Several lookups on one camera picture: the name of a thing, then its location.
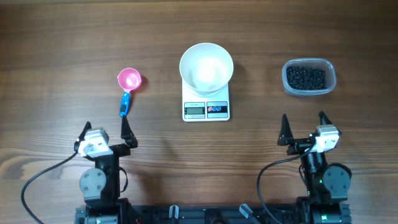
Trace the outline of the pink scoop blue handle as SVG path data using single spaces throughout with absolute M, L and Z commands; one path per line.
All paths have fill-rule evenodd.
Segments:
M 127 116 L 130 109 L 131 92 L 140 87 L 141 74 L 134 68 L 125 68 L 118 75 L 119 86 L 124 90 L 119 110 L 120 117 Z

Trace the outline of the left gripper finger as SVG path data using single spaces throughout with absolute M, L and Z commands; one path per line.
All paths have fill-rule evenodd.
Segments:
M 80 147 L 80 143 L 85 139 L 85 134 L 87 130 L 91 129 L 91 123 L 89 121 L 86 122 L 85 127 L 83 128 L 83 131 L 80 133 L 80 135 L 77 137 L 75 143 L 74 143 L 74 151 L 78 151 L 78 148 Z
M 122 117 L 121 123 L 121 138 L 130 148 L 137 148 L 138 141 L 132 132 L 126 116 Z

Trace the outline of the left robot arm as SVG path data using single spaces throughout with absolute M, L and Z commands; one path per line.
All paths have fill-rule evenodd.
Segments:
M 85 207 L 76 210 L 75 223 L 79 224 L 122 224 L 140 223 L 141 218 L 127 198 L 120 194 L 127 189 L 128 182 L 120 187 L 120 173 L 126 173 L 119 165 L 119 159 L 131 154 L 138 146 L 127 117 L 121 121 L 123 143 L 110 146 L 109 136 L 104 128 L 93 129 L 87 122 L 74 143 L 75 152 L 93 161 L 94 168 L 88 169 L 80 177 L 80 190 L 83 192 Z

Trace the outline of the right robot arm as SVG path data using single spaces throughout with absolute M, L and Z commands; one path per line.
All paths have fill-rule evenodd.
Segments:
M 282 115 L 277 144 L 287 146 L 287 155 L 301 161 L 300 176 L 306 197 L 295 203 L 295 223 L 351 223 L 348 199 L 351 170 L 340 163 L 327 163 L 325 154 L 336 148 L 341 131 L 321 111 L 320 125 L 307 138 L 294 138 L 286 114 Z

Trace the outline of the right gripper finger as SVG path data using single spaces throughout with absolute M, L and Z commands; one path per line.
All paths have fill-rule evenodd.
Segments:
M 280 134 L 277 140 L 278 146 L 287 146 L 294 144 L 294 136 L 292 134 L 289 120 L 286 114 L 282 115 Z
M 320 118 L 320 125 L 318 126 L 318 135 L 337 134 L 341 136 L 341 131 L 329 120 L 324 111 L 318 114 Z

